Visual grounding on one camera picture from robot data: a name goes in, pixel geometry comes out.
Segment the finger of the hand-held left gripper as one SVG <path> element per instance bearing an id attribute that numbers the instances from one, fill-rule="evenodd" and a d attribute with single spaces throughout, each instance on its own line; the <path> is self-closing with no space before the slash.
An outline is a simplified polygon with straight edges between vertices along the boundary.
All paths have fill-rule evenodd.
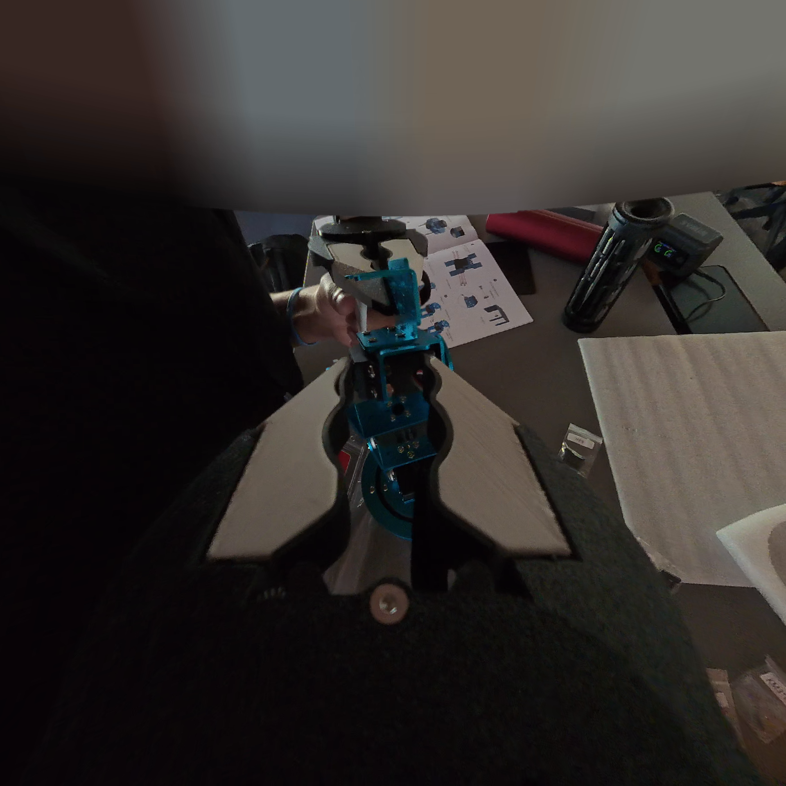
<path id="1" fill-rule="evenodd" d="M 386 264 L 391 269 L 394 260 L 407 260 L 409 268 L 416 274 L 422 274 L 424 269 L 425 252 L 419 251 L 413 241 L 408 238 L 397 238 L 382 242 L 386 252 Z"/>
<path id="2" fill-rule="evenodd" d="M 336 285 L 368 308 L 395 310 L 384 276 L 374 267 L 375 260 L 365 256 L 362 244 L 331 244 L 330 256 L 330 276 Z"/>

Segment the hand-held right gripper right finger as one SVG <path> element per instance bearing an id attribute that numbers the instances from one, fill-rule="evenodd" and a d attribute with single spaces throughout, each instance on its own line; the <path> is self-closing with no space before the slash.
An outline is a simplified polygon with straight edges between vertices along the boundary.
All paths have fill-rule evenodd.
<path id="1" fill-rule="evenodd" d="M 517 433 L 519 423 L 437 358 L 427 398 L 444 430 L 431 500 L 504 557 L 568 557 L 569 543 Z"/>

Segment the blue servo bracket assembly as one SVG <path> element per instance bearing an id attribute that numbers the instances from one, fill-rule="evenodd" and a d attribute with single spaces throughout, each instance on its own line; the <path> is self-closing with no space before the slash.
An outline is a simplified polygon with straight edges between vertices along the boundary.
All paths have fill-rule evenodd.
<path id="1" fill-rule="evenodd" d="M 353 401 L 348 418 L 361 436 L 377 436 L 424 423 L 429 418 L 428 359 L 452 367 L 440 336 L 420 328 L 420 284 L 407 260 L 380 270 L 394 303 L 395 324 L 359 334 L 360 355 L 353 360 Z"/>

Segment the dark grey desk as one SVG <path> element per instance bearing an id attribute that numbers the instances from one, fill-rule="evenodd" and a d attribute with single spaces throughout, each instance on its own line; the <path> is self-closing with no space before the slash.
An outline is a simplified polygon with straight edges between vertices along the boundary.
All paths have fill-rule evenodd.
<path id="1" fill-rule="evenodd" d="M 725 267 L 772 331 L 784 330 L 784 281 L 710 192 L 671 197 L 685 212 L 719 230 L 723 241 L 710 263 Z M 509 415 L 533 427 L 555 453 L 568 423 L 597 427 L 596 410 L 578 348 L 578 334 L 566 329 L 562 310 L 580 270 L 573 263 L 530 252 L 536 293 L 522 296 L 534 321 L 451 351 L 457 373 Z M 643 273 L 636 273 L 598 337 L 674 334 L 673 326 Z M 325 342 L 297 348 L 306 383 L 344 355 Z M 619 499 L 605 450 L 589 475 L 589 485 L 613 512 Z M 728 671 L 730 678 L 763 662 L 766 655 L 784 667 L 784 625 L 756 589 L 682 584 L 673 595 L 693 637 L 702 664 Z M 784 784 L 784 734 L 761 743 L 741 722 L 745 747 L 768 784 Z"/>

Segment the person's left hand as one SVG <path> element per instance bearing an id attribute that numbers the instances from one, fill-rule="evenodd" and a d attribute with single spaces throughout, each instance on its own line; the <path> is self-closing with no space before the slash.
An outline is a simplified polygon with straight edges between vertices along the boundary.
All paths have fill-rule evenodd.
<path id="1" fill-rule="evenodd" d="M 356 345 L 359 325 L 355 299 L 332 281 L 330 273 L 310 287 L 318 288 L 317 343 L 334 340 L 347 348 Z"/>

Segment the blue wristband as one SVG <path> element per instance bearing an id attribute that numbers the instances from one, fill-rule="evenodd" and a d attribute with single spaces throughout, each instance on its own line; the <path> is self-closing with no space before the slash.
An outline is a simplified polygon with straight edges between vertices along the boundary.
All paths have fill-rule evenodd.
<path id="1" fill-rule="evenodd" d="M 318 288 L 298 287 L 285 300 L 285 319 L 293 346 L 312 346 L 318 342 Z"/>

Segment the clear bag with black part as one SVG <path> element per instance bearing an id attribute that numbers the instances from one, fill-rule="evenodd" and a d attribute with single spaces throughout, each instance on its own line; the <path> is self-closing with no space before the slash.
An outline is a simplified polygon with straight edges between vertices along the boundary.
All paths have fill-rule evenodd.
<path id="1" fill-rule="evenodd" d="M 570 423 L 558 451 L 557 460 L 579 476 L 587 478 L 603 446 L 602 436 Z"/>

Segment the printed assembly manual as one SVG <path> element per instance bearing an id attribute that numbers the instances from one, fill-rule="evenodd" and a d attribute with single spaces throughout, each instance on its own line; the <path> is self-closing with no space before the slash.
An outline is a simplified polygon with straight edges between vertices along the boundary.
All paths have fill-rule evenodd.
<path id="1" fill-rule="evenodd" d="M 531 323 L 519 296 L 465 215 L 396 216 L 427 242 L 420 328 L 452 349 Z"/>

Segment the black flat device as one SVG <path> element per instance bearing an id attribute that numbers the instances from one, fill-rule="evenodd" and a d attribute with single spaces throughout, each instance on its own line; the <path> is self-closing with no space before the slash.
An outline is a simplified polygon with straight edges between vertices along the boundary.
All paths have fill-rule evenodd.
<path id="1" fill-rule="evenodd" d="M 517 296 L 532 296 L 537 288 L 529 248 L 518 241 L 493 241 L 487 248 Z"/>

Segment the dark red tube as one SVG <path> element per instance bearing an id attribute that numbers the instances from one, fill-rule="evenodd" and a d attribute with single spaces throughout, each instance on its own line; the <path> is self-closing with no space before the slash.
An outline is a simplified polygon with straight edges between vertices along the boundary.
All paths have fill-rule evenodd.
<path id="1" fill-rule="evenodd" d="M 558 259 L 586 265 L 604 228 L 555 211 L 530 210 L 488 214 L 486 231 Z"/>

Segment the white foam sheet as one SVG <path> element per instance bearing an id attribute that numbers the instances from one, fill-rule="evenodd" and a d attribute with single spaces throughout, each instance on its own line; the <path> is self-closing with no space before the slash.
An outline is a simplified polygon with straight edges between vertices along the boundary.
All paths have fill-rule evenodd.
<path id="1" fill-rule="evenodd" d="M 716 533 L 785 501 L 785 333 L 578 341 L 630 530 L 683 583 L 750 587 Z"/>

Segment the black cylindrical bottle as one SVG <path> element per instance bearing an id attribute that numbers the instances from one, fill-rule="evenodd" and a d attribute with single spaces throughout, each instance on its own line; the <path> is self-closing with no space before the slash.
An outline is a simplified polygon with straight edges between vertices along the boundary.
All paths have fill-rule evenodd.
<path id="1" fill-rule="evenodd" d="M 563 312 L 576 333 L 597 330 L 640 266 L 653 240 L 673 218 L 673 203 L 658 197 L 618 202 Z"/>

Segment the white foam piece with hole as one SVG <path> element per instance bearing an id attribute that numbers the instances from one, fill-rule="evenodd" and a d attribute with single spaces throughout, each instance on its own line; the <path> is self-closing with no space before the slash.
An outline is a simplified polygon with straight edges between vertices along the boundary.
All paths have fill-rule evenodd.
<path id="1" fill-rule="evenodd" d="M 746 516 L 716 536 L 785 623 L 785 505 Z"/>

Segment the black charger with display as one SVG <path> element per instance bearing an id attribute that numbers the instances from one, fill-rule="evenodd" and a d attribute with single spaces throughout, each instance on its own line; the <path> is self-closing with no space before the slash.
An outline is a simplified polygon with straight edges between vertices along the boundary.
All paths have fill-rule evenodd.
<path id="1" fill-rule="evenodd" d="M 722 241 L 719 231 L 681 212 L 660 227 L 647 259 L 675 280 L 685 280 L 702 266 Z"/>

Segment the group of small parts bags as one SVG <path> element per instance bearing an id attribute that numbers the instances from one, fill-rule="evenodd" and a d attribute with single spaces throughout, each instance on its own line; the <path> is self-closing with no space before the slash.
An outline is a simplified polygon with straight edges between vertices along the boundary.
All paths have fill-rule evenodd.
<path id="1" fill-rule="evenodd" d="M 771 655 L 732 674 L 705 670 L 738 748 L 772 781 L 785 777 L 785 672 Z"/>

